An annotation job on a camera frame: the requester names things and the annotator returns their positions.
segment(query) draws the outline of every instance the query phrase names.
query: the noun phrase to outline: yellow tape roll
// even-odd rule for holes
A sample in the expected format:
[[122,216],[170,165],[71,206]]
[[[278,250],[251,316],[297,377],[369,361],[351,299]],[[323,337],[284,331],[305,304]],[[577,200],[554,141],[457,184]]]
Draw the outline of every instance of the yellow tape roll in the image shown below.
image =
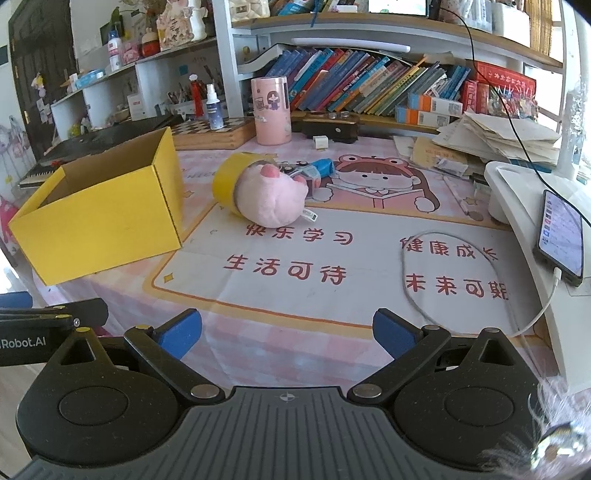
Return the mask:
[[230,155],[217,169],[213,177],[213,198],[235,214],[242,216],[236,206],[236,185],[242,173],[251,165],[257,163],[275,163],[269,154],[262,153],[234,153]]

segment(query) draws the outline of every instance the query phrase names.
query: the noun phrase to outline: pink plush toy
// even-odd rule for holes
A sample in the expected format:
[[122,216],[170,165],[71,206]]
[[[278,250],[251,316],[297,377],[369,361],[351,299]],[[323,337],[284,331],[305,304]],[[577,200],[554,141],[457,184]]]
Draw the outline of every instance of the pink plush toy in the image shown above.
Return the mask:
[[251,222],[279,228],[295,222],[304,211],[308,185],[301,175],[293,179],[272,164],[246,169],[236,187],[236,206]]

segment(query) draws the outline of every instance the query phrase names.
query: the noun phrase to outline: phone screen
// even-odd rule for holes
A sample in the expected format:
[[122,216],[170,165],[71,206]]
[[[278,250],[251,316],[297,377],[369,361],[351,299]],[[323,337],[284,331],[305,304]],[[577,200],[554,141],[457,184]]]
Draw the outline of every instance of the phone screen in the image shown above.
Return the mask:
[[581,216],[549,190],[544,195],[544,214],[538,247],[574,276],[583,276]]

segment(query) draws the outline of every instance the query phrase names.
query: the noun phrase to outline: yellow cardboard box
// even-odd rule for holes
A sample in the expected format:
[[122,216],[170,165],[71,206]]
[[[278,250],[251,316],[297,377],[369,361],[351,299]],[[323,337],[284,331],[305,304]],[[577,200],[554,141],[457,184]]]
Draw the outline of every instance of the yellow cardboard box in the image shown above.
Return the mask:
[[183,178],[170,128],[63,165],[9,226],[46,285],[181,248]]

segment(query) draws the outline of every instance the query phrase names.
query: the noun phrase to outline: bookshelf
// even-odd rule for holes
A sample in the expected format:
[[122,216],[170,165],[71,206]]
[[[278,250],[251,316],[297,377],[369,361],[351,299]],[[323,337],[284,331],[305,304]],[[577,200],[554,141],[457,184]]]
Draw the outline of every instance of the bookshelf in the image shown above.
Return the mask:
[[[322,30],[322,34],[313,34],[313,36],[330,36],[330,31],[339,30],[348,30],[348,33],[354,36],[364,31],[392,33],[397,34],[396,42],[392,41],[393,43],[408,44],[400,40],[401,37],[406,36],[425,37],[431,39],[434,44],[436,43],[437,45],[433,45],[433,47],[439,50],[441,50],[442,40],[462,44],[466,43],[466,40],[469,42],[468,32],[465,27],[425,18],[408,17],[406,15],[340,14],[327,12],[318,14],[313,28],[310,28],[311,19],[311,14],[285,15],[282,17],[234,22],[232,27],[237,32],[239,31],[240,34],[268,35],[289,32],[292,37],[310,36],[307,34],[320,30]],[[472,28],[471,33],[477,50],[487,51],[502,57],[518,59],[534,67],[561,73],[563,68],[561,61],[532,50],[520,43],[503,37],[497,37],[481,30]]]
[[[250,78],[256,76],[256,72],[246,71],[241,67],[245,67],[245,64],[252,62],[277,44],[294,44],[293,39],[295,38],[331,38],[402,44],[410,47],[410,56],[418,58],[422,54],[449,52],[458,58],[468,59],[472,56],[468,32],[461,25],[406,15],[333,12],[319,13],[314,27],[310,25],[312,14],[232,22],[228,5],[229,0],[214,2],[213,13],[220,65],[231,116],[243,115],[245,111],[243,96],[249,90]],[[564,24],[575,24],[574,11],[563,0],[560,0],[560,9],[564,19],[564,62],[557,61],[512,40],[470,29],[475,42],[477,60],[520,73],[530,66],[563,76],[560,113],[554,115],[557,122],[560,121],[564,108],[566,92],[575,87],[581,72],[581,65],[578,65],[580,63],[578,62],[579,40],[576,29],[564,27]],[[388,117],[364,115],[362,123],[370,127],[408,129]]]

